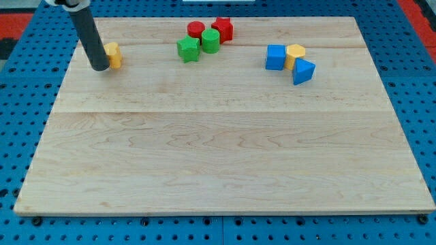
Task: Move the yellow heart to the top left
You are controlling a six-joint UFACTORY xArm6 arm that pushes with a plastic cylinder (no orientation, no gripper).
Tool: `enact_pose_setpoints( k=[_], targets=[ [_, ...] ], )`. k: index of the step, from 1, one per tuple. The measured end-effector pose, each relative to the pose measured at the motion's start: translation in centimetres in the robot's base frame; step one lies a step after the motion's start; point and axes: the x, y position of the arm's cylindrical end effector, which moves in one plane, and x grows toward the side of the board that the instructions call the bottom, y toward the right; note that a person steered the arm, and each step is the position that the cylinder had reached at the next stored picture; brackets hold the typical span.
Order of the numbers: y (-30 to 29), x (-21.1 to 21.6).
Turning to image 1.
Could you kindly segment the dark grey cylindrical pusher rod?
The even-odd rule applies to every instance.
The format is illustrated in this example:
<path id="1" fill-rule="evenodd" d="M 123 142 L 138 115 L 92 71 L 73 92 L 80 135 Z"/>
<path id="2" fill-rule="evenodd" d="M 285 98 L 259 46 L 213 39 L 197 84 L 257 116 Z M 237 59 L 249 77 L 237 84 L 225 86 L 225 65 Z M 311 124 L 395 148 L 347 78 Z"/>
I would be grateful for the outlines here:
<path id="1" fill-rule="evenodd" d="M 69 13 L 91 67 L 104 71 L 110 66 L 89 6 Z"/>

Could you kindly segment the white robot wrist flange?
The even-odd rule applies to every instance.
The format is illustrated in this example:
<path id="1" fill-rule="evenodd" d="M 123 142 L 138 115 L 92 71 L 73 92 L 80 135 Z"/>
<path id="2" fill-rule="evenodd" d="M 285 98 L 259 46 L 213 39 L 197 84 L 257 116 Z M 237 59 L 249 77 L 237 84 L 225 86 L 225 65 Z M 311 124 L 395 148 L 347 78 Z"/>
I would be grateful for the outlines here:
<path id="1" fill-rule="evenodd" d="M 91 4 L 90 0 L 45 0 L 48 5 L 61 6 L 67 12 L 78 12 Z"/>

